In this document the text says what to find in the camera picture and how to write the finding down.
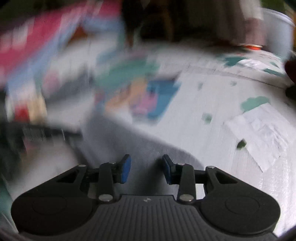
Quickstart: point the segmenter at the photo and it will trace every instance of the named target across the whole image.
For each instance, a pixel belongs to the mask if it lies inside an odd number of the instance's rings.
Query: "fabric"
[[[234,45],[265,44],[260,0],[213,0],[216,34]]]
[[[3,241],[32,241],[16,232],[8,230],[7,228],[0,228],[0,240]]]
[[[84,141],[79,148],[89,165],[99,167],[104,162],[120,161],[125,154],[131,156],[131,170],[125,184],[116,184],[120,194],[177,195],[178,186],[168,185],[162,172],[164,154],[175,163],[187,163],[204,170],[190,154],[149,139],[125,126],[95,112],[83,128]]]
[[[8,89],[42,75],[58,50],[76,28],[87,32],[120,32],[120,2],[82,2],[30,18],[0,34],[0,85]]]

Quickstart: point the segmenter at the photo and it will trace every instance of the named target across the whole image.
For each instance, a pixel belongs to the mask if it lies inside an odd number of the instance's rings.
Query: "ribbed plastic surface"
[[[175,202],[172,196],[122,196],[119,202],[98,207],[83,226],[51,237],[26,235],[33,240],[70,241],[240,241],[275,240],[273,234],[255,238],[223,234],[209,226],[190,205]]]

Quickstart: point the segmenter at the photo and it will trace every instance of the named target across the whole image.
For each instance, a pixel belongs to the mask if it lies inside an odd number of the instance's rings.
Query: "gray cloth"
[[[99,113],[94,113],[82,131],[84,141],[79,147],[90,166],[120,161],[125,154],[131,156],[128,181],[116,184],[120,194],[176,196],[178,186],[168,185],[162,172],[159,158],[164,154],[168,154],[175,163],[187,163],[204,170],[190,154],[145,137]]]
[[[30,239],[12,230],[0,228],[0,241],[30,241]]]

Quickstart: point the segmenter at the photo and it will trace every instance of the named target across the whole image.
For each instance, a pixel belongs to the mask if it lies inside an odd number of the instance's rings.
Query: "green object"
[[[269,103],[269,99],[264,96],[258,96],[257,98],[249,98],[245,102],[241,103],[241,109],[244,112],[247,112],[265,103]]]
[[[120,32],[117,36],[117,48],[123,49],[126,44],[126,35],[125,32]]]
[[[272,69],[264,69],[263,71],[264,71],[264,72],[267,72],[267,73],[270,73],[270,74],[277,75],[277,76],[281,76],[281,77],[284,76],[284,74],[282,74],[281,72],[274,71],[274,70],[272,70]]]
[[[147,62],[146,59],[125,61],[97,76],[95,84],[105,91],[115,91],[137,77],[154,74],[158,69],[156,62]]]
[[[203,86],[203,83],[199,83],[198,84],[198,90],[201,90],[202,89],[202,86]]]
[[[278,65],[275,62],[270,62],[273,66],[278,67]]]
[[[212,121],[212,115],[209,113],[203,113],[202,120],[208,125]]]
[[[263,8],[268,8],[286,14],[284,0],[261,0]]]
[[[236,86],[237,85],[237,82],[236,81],[231,81],[230,85],[231,86]]]
[[[238,144],[237,144],[237,149],[242,149],[246,146],[246,141],[244,139],[242,139]]]
[[[243,59],[248,59],[248,58],[241,57],[241,56],[240,57],[237,57],[237,56],[235,56],[235,57],[227,57],[227,58],[224,59],[224,61],[226,62],[225,66],[227,66],[227,67],[235,66],[238,62],[240,62]]]
[[[12,199],[6,189],[4,181],[0,178],[0,215],[4,215],[11,223],[13,223],[10,209]]]

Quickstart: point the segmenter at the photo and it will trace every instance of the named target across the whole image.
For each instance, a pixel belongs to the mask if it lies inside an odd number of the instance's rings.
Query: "metal pin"
[[[192,200],[194,200],[194,197],[190,194],[182,194],[179,198],[184,202],[191,202]]]
[[[63,138],[64,138],[64,141],[65,141],[66,139],[65,139],[65,135],[64,135],[64,131],[63,131],[63,129],[62,129],[62,134],[63,134]]]
[[[102,194],[99,196],[99,200],[102,202],[109,202],[113,199],[113,196],[110,194]]]

